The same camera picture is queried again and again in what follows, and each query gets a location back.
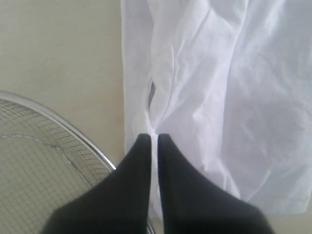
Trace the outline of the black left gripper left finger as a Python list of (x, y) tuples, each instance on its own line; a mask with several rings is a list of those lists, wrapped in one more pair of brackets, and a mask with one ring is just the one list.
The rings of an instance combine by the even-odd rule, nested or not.
[(138, 135), (101, 183), (58, 208), (43, 234), (145, 234), (151, 184), (151, 138)]

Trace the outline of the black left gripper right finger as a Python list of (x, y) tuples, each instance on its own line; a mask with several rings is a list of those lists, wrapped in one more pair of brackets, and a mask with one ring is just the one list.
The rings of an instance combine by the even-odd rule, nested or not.
[(158, 181), (166, 234), (272, 234), (255, 206), (198, 172), (168, 134), (157, 143)]

